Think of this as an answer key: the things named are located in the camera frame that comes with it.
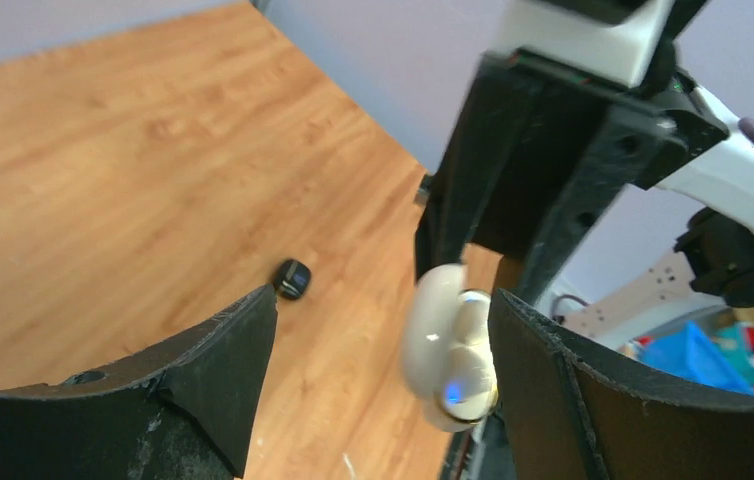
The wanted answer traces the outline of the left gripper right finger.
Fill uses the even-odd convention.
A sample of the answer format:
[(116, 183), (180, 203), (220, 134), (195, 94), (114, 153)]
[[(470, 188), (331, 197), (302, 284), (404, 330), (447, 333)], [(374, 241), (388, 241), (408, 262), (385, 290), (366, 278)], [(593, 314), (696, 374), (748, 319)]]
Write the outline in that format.
[(754, 479), (754, 396), (648, 367), (506, 290), (489, 333), (519, 478)]

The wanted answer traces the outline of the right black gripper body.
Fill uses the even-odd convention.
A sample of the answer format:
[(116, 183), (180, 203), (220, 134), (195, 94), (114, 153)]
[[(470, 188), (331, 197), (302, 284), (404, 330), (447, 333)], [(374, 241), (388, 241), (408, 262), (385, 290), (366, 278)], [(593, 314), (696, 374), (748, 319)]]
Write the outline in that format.
[(623, 90), (531, 53), (507, 60), (539, 80), (542, 89), (532, 97), (530, 115), (471, 240), (506, 256), (527, 257), (543, 216), (611, 108), (665, 118), (666, 139), (624, 186), (654, 187), (729, 135), (693, 80), (671, 63), (646, 86)]

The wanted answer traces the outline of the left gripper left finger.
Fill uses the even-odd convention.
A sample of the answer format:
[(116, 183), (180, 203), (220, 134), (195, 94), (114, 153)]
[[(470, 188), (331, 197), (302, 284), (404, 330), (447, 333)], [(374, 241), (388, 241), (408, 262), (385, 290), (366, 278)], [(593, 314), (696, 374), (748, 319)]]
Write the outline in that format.
[(266, 285), (113, 363), (0, 390), (0, 479), (242, 477), (276, 325)]

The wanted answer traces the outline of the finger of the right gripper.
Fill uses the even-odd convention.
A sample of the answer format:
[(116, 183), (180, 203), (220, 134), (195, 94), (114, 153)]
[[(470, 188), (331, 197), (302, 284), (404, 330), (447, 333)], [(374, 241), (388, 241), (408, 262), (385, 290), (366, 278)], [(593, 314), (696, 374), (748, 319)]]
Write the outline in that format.
[(509, 60), (479, 63), (415, 233), (417, 279), (461, 260), (541, 89)]
[(543, 216), (512, 292), (534, 305), (622, 187), (636, 179), (666, 139), (665, 118), (613, 107)]

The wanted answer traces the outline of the white charging case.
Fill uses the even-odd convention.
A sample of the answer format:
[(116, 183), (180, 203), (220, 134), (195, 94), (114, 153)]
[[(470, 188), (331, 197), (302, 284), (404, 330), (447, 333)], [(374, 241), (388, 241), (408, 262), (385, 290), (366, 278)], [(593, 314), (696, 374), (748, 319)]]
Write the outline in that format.
[(466, 287), (466, 268), (445, 264), (418, 281), (406, 318), (400, 366), (425, 419), (456, 433), (479, 424), (499, 393), (490, 348), (490, 294)]

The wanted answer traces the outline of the black charging case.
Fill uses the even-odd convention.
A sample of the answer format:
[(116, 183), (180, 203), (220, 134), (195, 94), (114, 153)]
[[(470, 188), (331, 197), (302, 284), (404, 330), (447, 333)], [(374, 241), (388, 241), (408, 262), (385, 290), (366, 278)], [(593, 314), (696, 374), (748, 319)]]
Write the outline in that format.
[(299, 260), (285, 259), (275, 270), (272, 285), (276, 293), (287, 300), (299, 300), (308, 290), (312, 271)]

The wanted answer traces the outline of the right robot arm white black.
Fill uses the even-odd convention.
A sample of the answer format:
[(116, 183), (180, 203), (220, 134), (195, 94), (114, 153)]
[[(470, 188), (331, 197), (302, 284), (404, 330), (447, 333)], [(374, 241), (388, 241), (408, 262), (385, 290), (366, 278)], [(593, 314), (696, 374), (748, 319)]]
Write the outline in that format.
[(535, 300), (626, 185), (702, 208), (674, 248), (564, 326), (616, 348), (721, 302), (754, 307), (754, 118), (678, 63), (700, 1), (510, 1), (486, 47), (416, 232), (410, 344), (484, 335), (467, 292), (476, 243), (515, 259)]

